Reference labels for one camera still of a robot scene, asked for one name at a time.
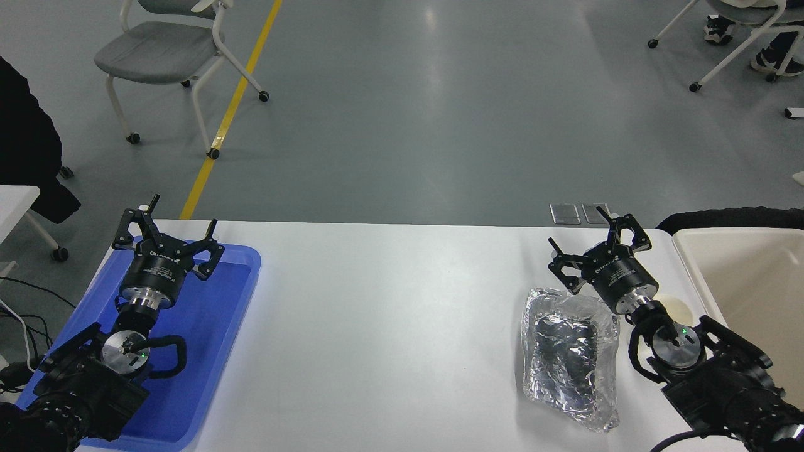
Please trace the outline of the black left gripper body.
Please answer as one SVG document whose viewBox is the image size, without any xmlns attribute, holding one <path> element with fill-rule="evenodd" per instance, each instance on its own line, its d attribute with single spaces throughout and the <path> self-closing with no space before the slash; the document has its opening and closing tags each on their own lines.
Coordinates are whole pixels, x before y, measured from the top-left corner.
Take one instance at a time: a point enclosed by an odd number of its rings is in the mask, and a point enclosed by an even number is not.
<svg viewBox="0 0 804 452">
<path fill-rule="evenodd" d="M 191 257 L 177 258 L 185 241 L 164 235 L 160 248 L 155 239 L 140 240 L 134 248 L 133 261 L 124 275 L 119 294 L 132 299 L 144 290 L 156 291 L 163 301 L 176 301 L 189 270 L 193 267 Z"/>
</svg>

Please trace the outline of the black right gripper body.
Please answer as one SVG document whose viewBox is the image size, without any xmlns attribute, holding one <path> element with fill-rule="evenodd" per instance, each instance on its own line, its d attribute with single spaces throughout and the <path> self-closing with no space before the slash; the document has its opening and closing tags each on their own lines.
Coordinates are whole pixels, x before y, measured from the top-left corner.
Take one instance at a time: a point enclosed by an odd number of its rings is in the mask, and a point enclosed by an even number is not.
<svg viewBox="0 0 804 452">
<path fill-rule="evenodd" d="M 658 292 L 658 283 L 623 244 L 598 244 L 585 252 L 585 281 L 591 283 L 603 301 L 620 301 L 635 289 L 649 297 Z"/>
</svg>

